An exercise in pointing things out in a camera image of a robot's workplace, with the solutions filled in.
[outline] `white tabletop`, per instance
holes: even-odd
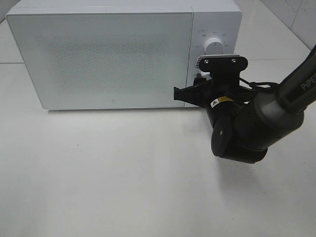
[[[308,49],[260,1],[236,2],[242,77],[281,81]],[[1,237],[316,236],[316,105],[239,163],[214,157],[203,109],[44,110],[6,22],[0,40]]]

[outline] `dial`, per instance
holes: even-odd
[[[218,36],[212,36],[204,43],[204,52],[206,55],[223,54],[224,41]]]

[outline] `warning label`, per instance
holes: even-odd
[[[218,105],[219,103],[222,103],[224,101],[233,101],[231,98],[228,98],[227,96],[222,96],[222,97],[219,97],[215,100],[213,100],[211,102],[211,107],[214,108],[216,105]]]

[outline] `microwave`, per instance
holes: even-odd
[[[201,55],[234,52],[232,0],[21,0],[6,15],[45,109],[191,107]]]

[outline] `microwave control panel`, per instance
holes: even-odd
[[[241,17],[240,11],[194,12],[187,87],[201,73],[195,67],[199,56],[234,53]]]

